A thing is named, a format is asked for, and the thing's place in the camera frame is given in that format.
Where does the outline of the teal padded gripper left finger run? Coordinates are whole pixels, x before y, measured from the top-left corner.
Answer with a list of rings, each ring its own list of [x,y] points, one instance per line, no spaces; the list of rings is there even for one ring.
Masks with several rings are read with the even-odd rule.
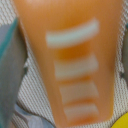
[[[0,128],[9,127],[26,60],[26,44],[15,19],[0,27]]]

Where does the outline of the teal padded gripper right finger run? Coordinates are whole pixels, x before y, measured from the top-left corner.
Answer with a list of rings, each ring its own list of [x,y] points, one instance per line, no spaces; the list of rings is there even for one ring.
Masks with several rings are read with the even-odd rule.
[[[121,62],[123,64],[124,71],[120,72],[120,77],[126,81],[128,89],[128,23],[125,25],[125,32],[123,37],[123,45],[121,49],[122,58]]]

